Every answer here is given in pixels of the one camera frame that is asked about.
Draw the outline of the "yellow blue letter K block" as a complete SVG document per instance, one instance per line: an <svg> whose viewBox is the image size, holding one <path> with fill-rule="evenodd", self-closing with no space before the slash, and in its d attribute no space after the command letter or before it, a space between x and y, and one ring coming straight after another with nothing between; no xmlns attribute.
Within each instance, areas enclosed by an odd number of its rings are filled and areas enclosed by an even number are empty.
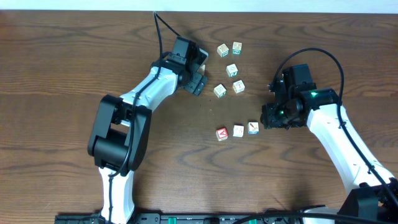
<svg viewBox="0 0 398 224"><path fill-rule="evenodd" d="M258 122L254 122L254 121L248 122L248 134L259 134Z"/></svg>

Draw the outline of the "yellow wooden block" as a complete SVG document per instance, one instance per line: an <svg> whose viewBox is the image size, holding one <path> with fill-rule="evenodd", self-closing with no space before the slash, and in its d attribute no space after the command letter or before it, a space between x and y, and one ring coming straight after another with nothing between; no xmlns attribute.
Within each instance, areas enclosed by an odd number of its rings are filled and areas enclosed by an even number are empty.
<svg viewBox="0 0 398 224"><path fill-rule="evenodd" d="M244 135L244 126L234 125L233 127L233 137L241 138Z"/></svg>

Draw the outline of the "red letter A wooden block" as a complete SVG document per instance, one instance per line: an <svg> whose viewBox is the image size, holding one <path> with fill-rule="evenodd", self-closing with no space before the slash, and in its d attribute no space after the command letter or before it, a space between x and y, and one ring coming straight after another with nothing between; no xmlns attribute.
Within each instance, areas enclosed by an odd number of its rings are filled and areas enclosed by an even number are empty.
<svg viewBox="0 0 398 224"><path fill-rule="evenodd" d="M224 141L228 138L228 131L226 128L216 130L216 137L218 141Z"/></svg>

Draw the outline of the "red number 8 wooden block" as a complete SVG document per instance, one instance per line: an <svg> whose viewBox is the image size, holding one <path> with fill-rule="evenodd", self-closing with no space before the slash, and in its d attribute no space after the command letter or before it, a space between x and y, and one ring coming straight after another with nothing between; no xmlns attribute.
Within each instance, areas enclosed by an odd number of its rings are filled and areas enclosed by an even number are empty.
<svg viewBox="0 0 398 224"><path fill-rule="evenodd" d="M202 65L202 66L198 69L198 72L199 72L201 75L204 75L204 74L205 74L205 67L206 67L206 65Z"/></svg>

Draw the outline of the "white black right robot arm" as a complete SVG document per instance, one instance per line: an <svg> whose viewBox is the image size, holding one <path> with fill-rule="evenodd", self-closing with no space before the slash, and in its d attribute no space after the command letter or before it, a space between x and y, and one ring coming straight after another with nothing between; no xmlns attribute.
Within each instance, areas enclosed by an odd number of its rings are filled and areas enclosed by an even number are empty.
<svg viewBox="0 0 398 224"><path fill-rule="evenodd" d="M262 106L266 129L307 127L328 153L347 198L337 210L308 208L305 213L330 213L397 223L397 179L365 145L331 88L277 92L275 102Z"/></svg>

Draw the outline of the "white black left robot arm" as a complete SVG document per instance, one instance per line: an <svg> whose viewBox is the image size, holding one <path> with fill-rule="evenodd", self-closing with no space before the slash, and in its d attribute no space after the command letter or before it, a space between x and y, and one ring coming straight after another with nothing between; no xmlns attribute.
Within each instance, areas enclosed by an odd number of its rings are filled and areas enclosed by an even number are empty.
<svg viewBox="0 0 398 224"><path fill-rule="evenodd" d="M208 52L194 47L175 47L150 66L148 76L119 97L106 95L100 101L88 143L103 180L104 204L100 218L105 223L127 223L133 216L134 172L146 153L152 113L168 96L183 88L199 95L207 77L198 72Z"/></svg>

